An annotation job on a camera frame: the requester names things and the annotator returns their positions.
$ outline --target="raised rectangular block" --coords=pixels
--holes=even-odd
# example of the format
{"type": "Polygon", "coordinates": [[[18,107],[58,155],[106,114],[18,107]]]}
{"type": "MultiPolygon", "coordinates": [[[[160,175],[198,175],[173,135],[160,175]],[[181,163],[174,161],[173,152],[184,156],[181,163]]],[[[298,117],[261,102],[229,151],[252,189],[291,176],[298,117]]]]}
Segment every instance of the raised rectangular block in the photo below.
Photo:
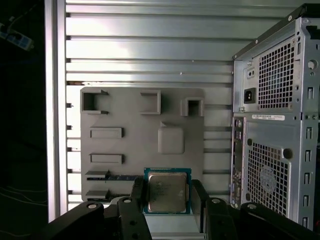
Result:
{"type": "Polygon", "coordinates": [[[85,195],[87,199],[105,199],[109,191],[88,191],[85,195]]]}
{"type": "Polygon", "coordinates": [[[92,163],[122,164],[122,154],[91,154],[90,157],[92,163]]]}
{"type": "Polygon", "coordinates": [[[183,117],[203,117],[204,108],[203,97],[186,97],[181,101],[180,115],[183,117]]]}
{"type": "Polygon", "coordinates": [[[90,129],[92,139],[121,139],[123,131],[121,127],[95,127],[90,129]]]}
{"type": "Polygon", "coordinates": [[[162,126],[158,129],[158,153],[183,154],[184,152],[185,137],[181,127],[162,126]]]}
{"type": "Polygon", "coordinates": [[[81,110],[86,114],[108,114],[108,111],[98,109],[96,96],[108,96],[108,92],[100,89],[90,89],[89,92],[82,92],[81,110]]]}
{"type": "Polygon", "coordinates": [[[161,114],[161,91],[159,90],[144,90],[141,93],[142,97],[146,97],[142,115],[160,115],[161,114]]]}
{"type": "Polygon", "coordinates": [[[85,176],[87,178],[105,178],[107,174],[107,171],[88,171],[85,176]]]}

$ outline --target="power socket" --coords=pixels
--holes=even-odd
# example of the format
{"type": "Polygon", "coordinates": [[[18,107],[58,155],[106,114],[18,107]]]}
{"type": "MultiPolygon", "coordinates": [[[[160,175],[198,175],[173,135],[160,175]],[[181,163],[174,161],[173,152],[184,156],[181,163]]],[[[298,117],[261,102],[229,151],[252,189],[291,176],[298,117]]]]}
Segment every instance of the power socket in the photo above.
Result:
{"type": "Polygon", "coordinates": [[[9,43],[12,43],[12,44],[16,45],[17,47],[19,47],[23,50],[26,50],[26,51],[30,51],[34,47],[34,41],[31,38],[23,35],[22,33],[11,29],[10,34],[19,34],[19,35],[21,35],[21,38],[18,40],[15,38],[15,36],[13,36],[13,35],[8,36],[8,33],[2,32],[2,31],[0,31],[0,38],[2,38],[4,40],[6,39],[9,43]]]}

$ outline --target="black plastic bracket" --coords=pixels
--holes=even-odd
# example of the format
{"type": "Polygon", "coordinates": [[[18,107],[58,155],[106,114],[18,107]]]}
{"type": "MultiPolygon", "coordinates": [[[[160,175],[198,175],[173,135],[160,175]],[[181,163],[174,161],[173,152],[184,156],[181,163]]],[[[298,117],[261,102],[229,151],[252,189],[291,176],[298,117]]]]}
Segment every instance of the black plastic bracket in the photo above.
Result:
{"type": "Polygon", "coordinates": [[[28,239],[100,239],[103,237],[104,206],[96,201],[86,201],[56,218],[28,239]]]}
{"type": "Polygon", "coordinates": [[[137,201],[140,212],[142,212],[145,205],[147,188],[147,183],[142,176],[134,180],[130,196],[137,201]]]}
{"type": "Polygon", "coordinates": [[[206,233],[209,240],[237,240],[234,220],[229,214],[227,203],[220,198],[206,201],[206,233]]]}
{"type": "Polygon", "coordinates": [[[319,240],[319,236],[306,227],[258,203],[242,204],[240,219],[254,230],[253,234],[264,235],[266,239],[276,236],[276,239],[319,240]]]}
{"type": "Polygon", "coordinates": [[[191,185],[191,209],[195,218],[195,222],[198,226],[199,232],[203,233],[205,231],[204,227],[206,222],[206,201],[210,197],[199,180],[192,180],[191,185]]]}
{"type": "Polygon", "coordinates": [[[132,197],[123,197],[118,203],[121,240],[152,240],[146,218],[138,202],[132,197]]]}

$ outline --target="bolt head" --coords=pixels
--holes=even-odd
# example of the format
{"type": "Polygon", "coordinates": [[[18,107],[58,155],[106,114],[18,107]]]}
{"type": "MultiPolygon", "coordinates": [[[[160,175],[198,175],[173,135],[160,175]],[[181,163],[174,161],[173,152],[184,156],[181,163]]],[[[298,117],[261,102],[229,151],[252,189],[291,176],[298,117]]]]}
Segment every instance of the bolt head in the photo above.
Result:
{"type": "Polygon", "coordinates": [[[213,202],[214,204],[219,204],[219,203],[220,203],[220,200],[217,199],[217,198],[215,198],[215,199],[212,199],[212,202],[213,202]]]}
{"type": "Polygon", "coordinates": [[[254,205],[254,204],[249,204],[249,205],[248,205],[248,208],[250,208],[250,209],[256,209],[256,208],[257,208],[257,206],[256,206],[256,205],[254,205]]]}
{"type": "Polygon", "coordinates": [[[131,203],[131,201],[132,200],[130,198],[126,198],[126,199],[123,200],[123,202],[126,203],[126,204],[131,203]]]}
{"type": "Polygon", "coordinates": [[[97,207],[97,205],[95,205],[95,204],[90,204],[89,206],[88,206],[88,209],[95,209],[97,207]]]}
{"type": "Polygon", "coordinates": [[[304,19],[302,20],[302,23],[303,23],[303,24],[308,24],[308,23],[310,23],[310,20],[309,20],[308,18],[304,18],[304,19]]]}

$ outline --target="dark background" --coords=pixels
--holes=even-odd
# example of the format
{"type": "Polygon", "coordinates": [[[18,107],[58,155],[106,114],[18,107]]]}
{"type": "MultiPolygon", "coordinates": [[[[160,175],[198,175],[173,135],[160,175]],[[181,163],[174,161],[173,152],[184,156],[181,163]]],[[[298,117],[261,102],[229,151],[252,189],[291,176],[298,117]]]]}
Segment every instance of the dark background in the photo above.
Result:
{"type": "Polygon", "coordinates": [[[48,203],[43,202],[47,200],[44,1],[1,1],[0,23],[21,15],[37,2],[29,14],[12,26],[34,40],[32,51],[0,38],[1,115],[6,152],[0,166],[1,240],[17,239],[3,231],[24,235],[48,222],[48,203]],[[24,196],[43,203],[30,204],[24,196]]]}

